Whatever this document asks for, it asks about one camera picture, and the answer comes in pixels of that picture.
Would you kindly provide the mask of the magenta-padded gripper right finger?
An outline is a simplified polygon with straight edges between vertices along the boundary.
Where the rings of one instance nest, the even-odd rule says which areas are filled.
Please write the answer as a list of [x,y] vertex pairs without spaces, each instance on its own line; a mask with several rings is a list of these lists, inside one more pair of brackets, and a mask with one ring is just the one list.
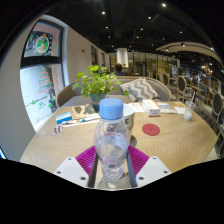
[[143,187],[171,174],[157,156],[149,157],[133,146],[128,147],[127,165],[132,188]]

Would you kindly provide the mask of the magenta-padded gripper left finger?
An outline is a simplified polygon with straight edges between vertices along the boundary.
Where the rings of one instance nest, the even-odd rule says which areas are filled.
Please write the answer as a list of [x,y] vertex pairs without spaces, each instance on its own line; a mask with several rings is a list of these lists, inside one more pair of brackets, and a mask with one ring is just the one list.
[[97,153],[95,147],[91,146],[76,157],[67,157],[54,174],[81,187],[93,188],[97,164]]

